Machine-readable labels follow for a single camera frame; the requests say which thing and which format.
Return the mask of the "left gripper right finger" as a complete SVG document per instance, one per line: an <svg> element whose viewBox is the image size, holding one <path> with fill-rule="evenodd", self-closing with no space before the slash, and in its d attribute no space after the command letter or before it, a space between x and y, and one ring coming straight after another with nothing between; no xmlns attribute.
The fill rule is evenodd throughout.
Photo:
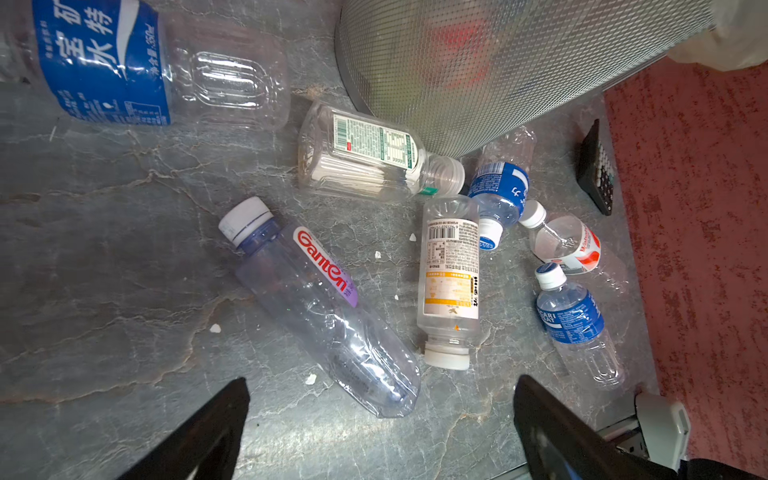
<svg viewBox="0 0 768 480"><path fill-rule="evenodd" d="M514 424L533 479L653 479L602 439L533 377L519 377Z"/></svg>

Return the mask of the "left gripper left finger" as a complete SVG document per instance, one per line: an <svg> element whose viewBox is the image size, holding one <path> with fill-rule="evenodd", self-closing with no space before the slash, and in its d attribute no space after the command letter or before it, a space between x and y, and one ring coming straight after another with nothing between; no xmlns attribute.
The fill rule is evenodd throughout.
<svg viewBox="0 0 768 480"><path fill-rule="evenodd" d="M122 479L231 479L250 395L243 377L229 382Z"/></svg>

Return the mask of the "Pocari blue label bottle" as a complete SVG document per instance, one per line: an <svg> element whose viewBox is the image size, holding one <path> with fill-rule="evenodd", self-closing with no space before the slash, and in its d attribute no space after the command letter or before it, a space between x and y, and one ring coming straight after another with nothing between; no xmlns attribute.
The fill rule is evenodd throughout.
<svg viewBox="0 0 768 480"><path fill-rule="evenodd" d="M535 277L537 313L568 373L590 390L621 386L624 367L591 292L556 263L539 266Z"/></svg>

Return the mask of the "purple Ganten bottle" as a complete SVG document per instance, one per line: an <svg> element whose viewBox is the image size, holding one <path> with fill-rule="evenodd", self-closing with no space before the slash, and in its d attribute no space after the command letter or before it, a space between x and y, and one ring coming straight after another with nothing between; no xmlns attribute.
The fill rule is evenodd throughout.
<svg viewBox="0 0 768 480"><path fill-rule="evenodd" d="M379 418L414 410L421 386L414 354L306 226L281 224L251 197L218 228L243 254L239 281L339 387Z"/></svg>

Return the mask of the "orange label clear bottle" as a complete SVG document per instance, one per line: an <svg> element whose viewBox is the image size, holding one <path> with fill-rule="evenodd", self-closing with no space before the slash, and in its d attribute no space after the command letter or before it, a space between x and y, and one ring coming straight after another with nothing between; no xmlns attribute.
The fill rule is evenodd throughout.
<svg viewBox="0 0 768 480"><path fill-rule="evenodd" d="M464 371L480 332L479 206L464 195L424 204L417 326L425 362Z"/></svg>

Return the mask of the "Wahaha red white bottle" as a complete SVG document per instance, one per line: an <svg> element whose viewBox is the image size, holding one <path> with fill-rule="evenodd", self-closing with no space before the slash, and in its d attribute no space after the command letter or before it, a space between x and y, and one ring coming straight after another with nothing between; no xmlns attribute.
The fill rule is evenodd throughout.
<svg viewBox="0 0 768 480"><path fill-rule="evenodd" d="M528 200L518 223L528 230L529 245L542 262L558 264L568 276L586 275L618 293L626 293L625 263L578 217L548 212Z"/></svg>

